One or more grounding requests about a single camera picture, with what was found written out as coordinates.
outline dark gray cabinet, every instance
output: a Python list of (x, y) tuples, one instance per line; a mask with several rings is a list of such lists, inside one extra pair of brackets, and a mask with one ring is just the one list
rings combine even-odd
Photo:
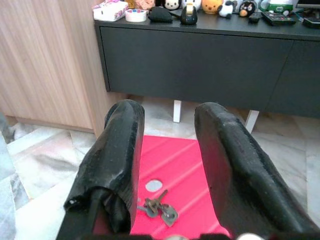
[(101, 38), (114, 92), (256, 110), (266, 107), (293, 42), (114, 27)]
[(320, 42), (294, 42), (266, 111), (320, 117)]
[(198, 13), (95, 21), (107, 91), (320, 117), (320, 31)]

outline penguin figurine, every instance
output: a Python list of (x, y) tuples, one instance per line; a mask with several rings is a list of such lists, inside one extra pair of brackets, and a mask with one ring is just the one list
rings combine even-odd
[(253, 0), (247, 0), (241, 3), (239, 8), (240, 17), (249, 17), (257, 9), (256, 2)]
[(230, 19), (237, 4), (238, 4), (237, 1), (228, 0), (225, 3), (223, 3), (222, 5), (220, 5), (218, 7), (218, 12), (219, 12), (220, 17)]

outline black pouch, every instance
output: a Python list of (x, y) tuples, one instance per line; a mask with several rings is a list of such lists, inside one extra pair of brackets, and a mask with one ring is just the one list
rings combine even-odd
[(173, 21), (169, 10), (159, 6), (150, 9), (148, 18), (151, 22), (172, 23)]

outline hole in tray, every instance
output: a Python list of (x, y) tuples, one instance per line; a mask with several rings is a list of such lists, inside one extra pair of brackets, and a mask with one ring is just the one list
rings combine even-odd
[(156, 192), (159, 189), (161, 189), (163, 186), (162, 182), (157, 180), (157, 179), (152, 179), (150, 180), (146, 185), (145, 188), (149, 191), (149, 192)]

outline roll of tape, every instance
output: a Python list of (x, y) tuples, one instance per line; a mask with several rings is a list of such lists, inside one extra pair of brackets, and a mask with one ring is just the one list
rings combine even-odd
[(147, 20), (147, 11), (142, 9), (129, 9), (125, 11), (125, 20), (132, 23), (140, 23)]

